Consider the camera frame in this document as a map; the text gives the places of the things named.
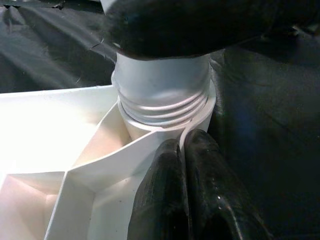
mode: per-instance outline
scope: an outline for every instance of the white plastic part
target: white plastic part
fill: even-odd
[[[208,55],[142,61],[117,54],[111,80],[131,118],[166,127],[189,121],[204,107],[209,73]]]
[[[125,240],[136,190],[156,149],[170,138],[183,148],[189,130],[207,130],[216,101],[211,81],[207,93],[195,115],[170,126],[132,118],[112,86],[0,95],[0,126],[7,132],[0,142],[13,151],[0,158],[0,239]],[[72,123],[78,126],[70,131]],[[53,126],[55,135],[48,130]],[[20,136],[23,141],[13,141]],[[38,146],[47,152],[38,154]],[[14,166],[8,168],[8,159]],[[7,175],[14,171],[20,174]]]

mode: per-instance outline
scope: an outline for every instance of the white cylinder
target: white cylinder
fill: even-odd
[[[209,94],[208,55],[142,61],[117,54],[112,84],[135,121],[167,127],[190,120]]]

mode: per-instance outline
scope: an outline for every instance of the black plastic sheet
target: black plastic sheet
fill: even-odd
[[[28,3],[0,6],[0,93],[111,83],[99,3]],[[209,133],[279,240],[320,239],[319,56],[306,35],[212,54],[221,78]]]

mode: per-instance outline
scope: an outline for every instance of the black cloth background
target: black cloth background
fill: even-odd
[[[0,93],[111,84],[116,54],[99,3],[0,6],[0,18]],[[213,53],[211,64],[220,78],[209,133],[269,230],[320,239],[319,42],[256,40]]]

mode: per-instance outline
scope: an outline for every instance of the white plastic container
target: white plastic container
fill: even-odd
[[[0,189],[0,239],[125,240],[136,190],[158,146],[176,138],[183,149],[184,138],[192,128],[207,130],[216,95],[213,83],[206,78],[201,78],[208,81],[203,106],[184,121],[165,126],[157,121],[149,125],[130,116],[112,86],[0,96],[0,110],[7,109],[6,121],[0,119],[0,126],[6,123],[11,129],[0,135],[0,142],[6,144],[6,138],[22,135],[25,141],[14,145],[9,141],[6,147],[16,151],[23,145],[25,149],[35,146],[20,154],[7,152],[14,165],[0,162],[0,169],[6,165]],[[18,105],[21,102],[25,102],[22,108]],[[22,125],[14,132],[10,119],[21,111],[32,115],[27,122],[17,118],[15,123]],[[42,131],[55,126],[56,131],[66,132],[57,133],[54,141],[53,130],[34,140],[36,134],[28,129],[32,120],[46,126]],[[46,151],[38,154],[38,146]],[[18,227],[2,228],[2,224]]]

